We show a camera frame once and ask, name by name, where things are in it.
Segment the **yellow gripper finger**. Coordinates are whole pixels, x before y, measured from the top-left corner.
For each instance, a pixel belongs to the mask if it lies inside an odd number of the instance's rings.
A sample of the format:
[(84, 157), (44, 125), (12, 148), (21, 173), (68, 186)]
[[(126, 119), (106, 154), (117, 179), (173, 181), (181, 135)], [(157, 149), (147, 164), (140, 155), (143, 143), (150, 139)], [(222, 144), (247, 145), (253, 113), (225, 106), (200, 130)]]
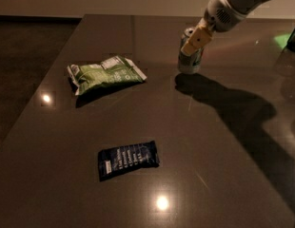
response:
[(182, 36), (181, 52), (191, 56), (208, 44), (213, 37), (212, 26), (202, 18), (196, 27), (186, 28)]

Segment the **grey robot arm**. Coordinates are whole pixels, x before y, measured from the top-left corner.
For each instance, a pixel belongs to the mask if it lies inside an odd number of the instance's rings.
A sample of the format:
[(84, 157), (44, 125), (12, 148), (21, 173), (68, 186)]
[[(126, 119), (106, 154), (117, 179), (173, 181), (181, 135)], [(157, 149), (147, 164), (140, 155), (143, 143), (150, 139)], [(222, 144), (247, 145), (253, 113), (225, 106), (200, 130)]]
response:
[(209, 0), (204, 16), (190, 34), (181, 52), (191, 56), (208, 44), (214, 32), (226, 32), (270, 0)]

